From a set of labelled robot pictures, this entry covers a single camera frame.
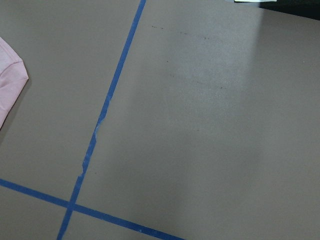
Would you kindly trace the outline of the pink Snoopy t-shirt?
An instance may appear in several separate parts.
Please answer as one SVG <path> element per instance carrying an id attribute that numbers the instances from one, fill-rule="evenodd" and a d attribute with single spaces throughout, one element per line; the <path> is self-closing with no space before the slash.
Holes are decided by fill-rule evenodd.
<path id="1" fill-rule="evenodd" d="M 22 58 L 0 40 L 0 125 L 2 126 L 21 94 L 29 76 Z"/>

